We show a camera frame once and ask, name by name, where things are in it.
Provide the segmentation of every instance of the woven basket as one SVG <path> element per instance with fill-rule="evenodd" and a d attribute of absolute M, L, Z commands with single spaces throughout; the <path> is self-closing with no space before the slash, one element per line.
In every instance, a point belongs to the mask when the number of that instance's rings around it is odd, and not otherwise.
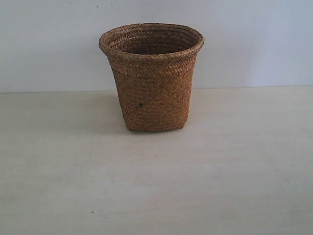
<path fill-rule="evenodd" d="M 203 36 L 183 25 L 144 23 L 115 28 L 99 40 L 113 71 L 131 131 L 183 128 Z"/>

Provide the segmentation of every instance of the wicker basket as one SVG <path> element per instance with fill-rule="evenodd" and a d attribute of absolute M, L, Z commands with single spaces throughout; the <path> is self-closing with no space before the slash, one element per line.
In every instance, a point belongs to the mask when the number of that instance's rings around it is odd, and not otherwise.
<path fill-rule="evenodd" d="M 176 24 L 132 24 L 101 36 L 99 47 L 112 68 L 129 130 L 184 127 L 194 65 L 203 44 L 199 32 Z"/>

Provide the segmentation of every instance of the white backdrop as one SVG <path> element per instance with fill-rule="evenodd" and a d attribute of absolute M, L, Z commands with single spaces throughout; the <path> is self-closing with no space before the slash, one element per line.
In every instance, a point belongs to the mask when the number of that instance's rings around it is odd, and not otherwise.
<path fill-rule="evenodd" d="M 194 88 L 313 84 L 312 0 L 2 0 L 0 92 L 115 90 L 98 39 L 145 22 L 205 36 Z"/>

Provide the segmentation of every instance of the basket rim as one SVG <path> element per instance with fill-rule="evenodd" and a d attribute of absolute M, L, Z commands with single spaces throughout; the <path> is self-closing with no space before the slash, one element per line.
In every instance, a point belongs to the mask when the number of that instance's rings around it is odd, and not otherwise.
<path fill-rule="evenodd" d="M 135 54 L 135 53 L 123 52 L 120 50 L 112 49 L 112 48 L 108 47 L 107 45 L 105 45 L 105 43 L 103 43 L 103 41 L 113 33 L 118 33 L 121 30 L 134 29 L 134 28 L 140 27 L 140 26 L 145 26 L 145 27 L 147 27 L 147 26 L 169 26 L 169 27 L 176 26 L 176 27 L 180 27 L 180 28 L 185 28 L 189 32 L 191 32 L 195 36 L 197 36 L 199 38 L 199 40 L 194 46 L 192 46 L 188 49 L 176 51 L 176 52 L 171 52 L 171 53 L 165 53 L 165 54 Z M 202 48 L 203 44 L 204 44 L 204 37 L 197 30 L 195 30 L 194 28 L 191 28 L 189 26 L 186 26 L 186 25 L 174 24 L 174 23 L 171 23 L 171 24 L 170 23 L 166 23 L 166 24 L 165 23 L 128 24 L 128 25 L 113 28 L 110 31 L 105 32 L 104 34 L 101 35 L 101 37 L 99 39 L 99 47 L 106 56 L 119 57 L 119 58 L 124 59 L 124 60 L 140 60 L 140 61 L 147 61 L 147 60 L 148 61 L 158 61 L 158 60 L 164 61 L 164 60 L 173 60 L 173 59 L 177 59 L 177 58 L 188 57 L 188 56 L 191 56 L 192 54 L 197 54 L 200 51 L 200 49 Z"/>

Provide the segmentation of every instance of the woven texture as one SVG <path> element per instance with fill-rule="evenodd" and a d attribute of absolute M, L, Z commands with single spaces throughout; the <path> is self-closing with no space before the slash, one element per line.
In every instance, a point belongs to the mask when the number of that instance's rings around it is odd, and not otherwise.
<path fill-rule="evenodd" d="M 199 32 L 176 24 L 132 24 L 101 36 L 99 47 L 112 68 L 129 130 L 184 127 L 193 70 L 203 43 Z"/>

